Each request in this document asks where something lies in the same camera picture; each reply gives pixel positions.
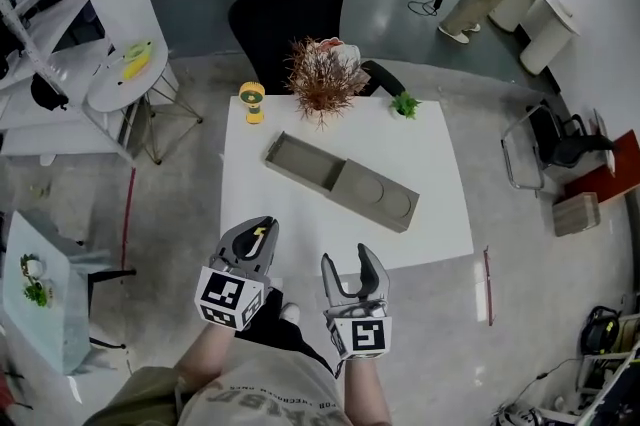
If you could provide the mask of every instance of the shelf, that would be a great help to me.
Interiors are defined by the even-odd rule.
[[[109,50],[106,38],[59,51],[49,58],[49,65],[60,79],[60,86],[70,101],[84,101],[93,75]],[[31,96],[30,81],[23,81],[10,96],[0,116],[0,130],[80,120],[81,114],[68,108],[49,111],[38,106]]]
[[[40,55],[49,59],[73,20],[78,16],[89,0],[62,0],[33,16],[27,33],[40,51]],[[7,57],[9,72],[0,80],[0,90],[33,76],[33,65],[29,56],[18,57],[14,51]]]
[[[107,131],[116,140],[123,123],[123,114],[107,115]],[[40,156],[43,154],[103,154],[115,152],[112,146],[88,120],[76,120],[48,126],[10,129],[5,133],[0,150],[2,156]]]

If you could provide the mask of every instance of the white t-shirt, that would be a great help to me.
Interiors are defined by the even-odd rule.
[[[317,360],[240,339],[230,351],[222,376],[189,400],[178,426],[351,426]]]

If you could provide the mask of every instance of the concrete floor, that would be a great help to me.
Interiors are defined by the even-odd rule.
[[[235,0],[151,0],[173,57],[239,52],[227,23]],[[544,77],[533,78],[520,66],[522,47],[489,21],[461,46],[436,27],[457,0],[444,0],[437,17],[419,17],[411,0],[344,0],[341,38],[360,47],[363,56],[427,63],[551,93]]]
[[[540,372],[576,354],[586,314],[595,304],[617,307],[631,293],[632,256],[623,200],[602,208],[602,223],[556,238],[553,196],[517,191],[504,170],[499,138],[535,92],[491,78],[428,65],[385,62],[421,99],[439,100],[467,200],[474,254],[390,272],[393,347],[379,361],[394,423],[486,426],[492,411]],[[20,425],[79,425],[104,406],[129,374],[145,365],[173,365],[202,328],[193,306],[199,267],[219,239],[220,187],[229,97],[254,78],[242,55],[174,60],[181,93],[205,122],[161,166],[144,154],[130,220],[127,263],[138,276],[96,286],[93,327],[126,342],[106,352],[114,370],[75,376],[53,373],[5,318],[9,351],[27,377],[33,412],[14,410]],[[160,136],[182,127],[163,124]],[[531,172],[530,141],[517,133],[514,164]],[[49,168],[36,158],[0,160],[2,210],[36,207],[63,234],[87,239],[120,256],[130,169],[115,156],[59,157]],[[51,183],[48,198],[30,186]],[[479,311],[484,295],[482,252],[489,247],[495,324]],[[301,327],[329,363],[337,356],[324,326],[326,298],[319,278],[285,279],[287,300],[300,304]],[[525,399],[549,405],[573,387],[575,364],[534,385]]]

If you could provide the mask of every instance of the black office chair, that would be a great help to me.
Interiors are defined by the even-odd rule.
[[[543,100],[537,106],[528,106],[527,114],[514,122],[502,136],[502,150],[507,165],[509,182],[516,189],[541,190],[544,186],[544,176],[542,171],[551,166],[561,166],[573,168],[582,156],[587,152],[601,150],[615,150],[615,144],[600,134],[587,134],[584,122],[580,115],[573,115],[569,120],[563,122],[550,108],[549,103]],[[506,137],[513,128],[529,119],[536,145],[533,152],[538,163],[538,173],[540,185],[524,185],[514,181],[509,152],[506,147]],[[577,124],[577,129],[569,130],[568,126]]]
[[[289,94],[292,44],[340,37],[343,0],[237,0],[229,10],[229,25],[249,57],[258,80],[268,94]],[[362,64],[371,76],[360,95],[369,96],[382,86],[392,96],[404,86],[381,65]]]

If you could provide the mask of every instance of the small green plant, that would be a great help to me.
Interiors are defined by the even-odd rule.
[[[406,90],[400,95],[396,95],[391,102],[391,107],[395,109],[400,115],[405,118],[415,119],[416,108],[420,104],[420,101],[416,101],[409,95]]]
[[[46,307],[47,306],[47,292],[40,282],[35,282],[31,285],[28,285],[24,289],[24,295],[28,300],[32,302],[36,302],[38,307]]]

